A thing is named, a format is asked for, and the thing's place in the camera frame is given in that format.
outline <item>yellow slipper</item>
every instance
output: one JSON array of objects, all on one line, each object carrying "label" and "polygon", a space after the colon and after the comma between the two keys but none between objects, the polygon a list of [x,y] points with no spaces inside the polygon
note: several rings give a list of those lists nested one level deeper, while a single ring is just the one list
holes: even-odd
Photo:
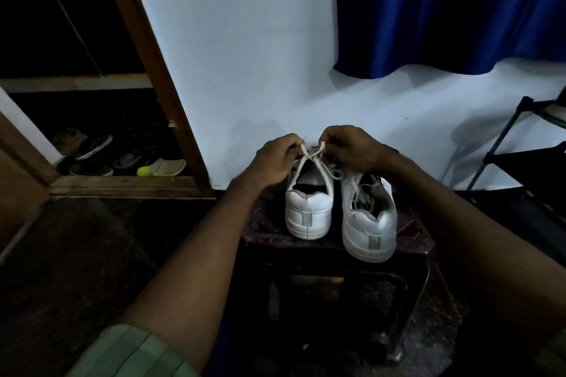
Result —
[{"label": "yellow slipper", "polygon": [[138,176],[176,176],[181,173],[187,161],[164,160],[159,158],[151,166],[143,166],[138,169]]}]

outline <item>white wall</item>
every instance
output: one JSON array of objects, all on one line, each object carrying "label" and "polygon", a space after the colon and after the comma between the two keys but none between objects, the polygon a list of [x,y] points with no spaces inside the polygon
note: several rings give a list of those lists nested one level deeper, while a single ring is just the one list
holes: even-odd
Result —
[{"label": "white wall", "polygon": [[0,112],[22,133],[22,135],[41,152],[51,164],[57,164],[63,156],[39,131],[32,120],[18,107],[9,95],[0,87]]},{"label": "white wall", "polygon": [[[551,99],[566,85],[566,65],[519,60],[481,76],[415,65],[379,80],[343,76],[332,70],[335,0],[142,2],[216,188],[265,141],[342,123],[462,188],[523,95]],[[501,149],[554,145],[565,132],[531,116]],[[515,185],[496,168],[478,182]]]}]

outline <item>person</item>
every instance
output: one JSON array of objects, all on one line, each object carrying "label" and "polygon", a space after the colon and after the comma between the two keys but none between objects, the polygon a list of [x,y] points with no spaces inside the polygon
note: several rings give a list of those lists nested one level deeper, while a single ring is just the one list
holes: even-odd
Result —
[{"label": "person", "polygon": [[[400,188],[440,255],[452,262],[471,295],[497,317],[517,349],[538,357],[542,368],[564,371],[566,269],[361,128],[331,126],[320,140],[327,144],[327,156]],[[125,310],[121,324],[103,333],[68,375],[202,372],[223,316],[246,218],[261,191],[287,177],[301,143],[299,136],[288,134],[259,149]]]}]

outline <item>person's left arm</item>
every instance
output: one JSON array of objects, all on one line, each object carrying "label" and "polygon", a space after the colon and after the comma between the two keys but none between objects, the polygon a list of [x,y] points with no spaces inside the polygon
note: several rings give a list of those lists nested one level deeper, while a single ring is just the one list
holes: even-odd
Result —
[{"label": "person's left arm", "polygon": [[178,348],[201,372],[224,310],[246,218],[261,191],[284,180],[301,153],[288,134],[267,142],[121,318]]}]

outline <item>black shelf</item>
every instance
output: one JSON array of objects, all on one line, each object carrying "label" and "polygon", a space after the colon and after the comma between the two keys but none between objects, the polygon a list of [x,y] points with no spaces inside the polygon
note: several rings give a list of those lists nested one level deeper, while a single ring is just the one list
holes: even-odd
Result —
[{"label": "black shelf", "polygon": [[486,155],[485,164],[495,164],[548,204],[566,215],[566,142],[553,148]]}]

